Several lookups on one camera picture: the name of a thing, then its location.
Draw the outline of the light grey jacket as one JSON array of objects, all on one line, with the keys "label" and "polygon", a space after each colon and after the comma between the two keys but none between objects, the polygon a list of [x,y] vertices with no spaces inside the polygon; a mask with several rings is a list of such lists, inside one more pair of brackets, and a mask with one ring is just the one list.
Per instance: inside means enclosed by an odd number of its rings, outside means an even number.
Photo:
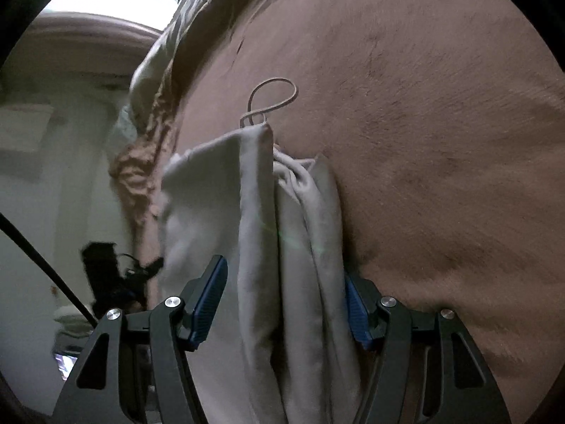
[{"label": "light grey jacket", "polygon": [[211,423],[349,423],[362,386],[347,324],[342,217],[322,156],[279,150],[267,108],[171,157],[161,180],[164,296],[213,255],[228,280],[189,358]]}]

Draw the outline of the tablet screen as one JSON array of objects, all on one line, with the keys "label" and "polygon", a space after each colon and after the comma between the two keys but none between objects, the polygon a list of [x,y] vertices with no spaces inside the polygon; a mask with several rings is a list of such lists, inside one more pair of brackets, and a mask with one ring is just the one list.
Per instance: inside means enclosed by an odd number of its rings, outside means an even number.
[{"label": "tablet screen", "polygon": [[75,366],[78,357],[66,353],[55,352],[54,358],[58,365],[58,371],[61,375],[61,379],[66,382],[71,375],[72,369]]}]

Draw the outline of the right beige curtain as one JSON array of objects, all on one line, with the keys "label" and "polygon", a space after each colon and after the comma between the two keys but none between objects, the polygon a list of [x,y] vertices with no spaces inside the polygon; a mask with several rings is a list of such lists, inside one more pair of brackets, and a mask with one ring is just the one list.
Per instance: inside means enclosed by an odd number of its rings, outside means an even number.
[{"label": "right beige curtain", "polygon": [[111,16],[44,12],[1,67],[16,77],[51,73],[130,77],[161,33]]}]

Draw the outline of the brown bed sheet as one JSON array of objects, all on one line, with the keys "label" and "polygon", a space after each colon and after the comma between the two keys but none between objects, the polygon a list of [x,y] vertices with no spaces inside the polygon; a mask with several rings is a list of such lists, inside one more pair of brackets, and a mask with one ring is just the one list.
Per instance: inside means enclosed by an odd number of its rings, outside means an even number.
[{"label": "brown bed sheet", "polygon": [[[564,0],[542,0],[553,27]],[[110,159],[145,259],[168,158],[238,124],[260,82],[292,156],[336,175],[352,266],[451,305],[516,423],[564,419],[564,73],[511,0],[209,0],[148,125]]]}]

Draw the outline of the beige duvet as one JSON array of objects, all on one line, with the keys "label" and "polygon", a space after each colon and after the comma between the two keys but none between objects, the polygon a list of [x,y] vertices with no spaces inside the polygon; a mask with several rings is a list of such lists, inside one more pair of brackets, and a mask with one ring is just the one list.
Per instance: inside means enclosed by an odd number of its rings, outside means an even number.
[{"label": "beige duvet", "polygon": [[182,36],[208,1],[180,0],[168,26],[135,70],[125,111],[139,133],[148,125],[154,98]]}]

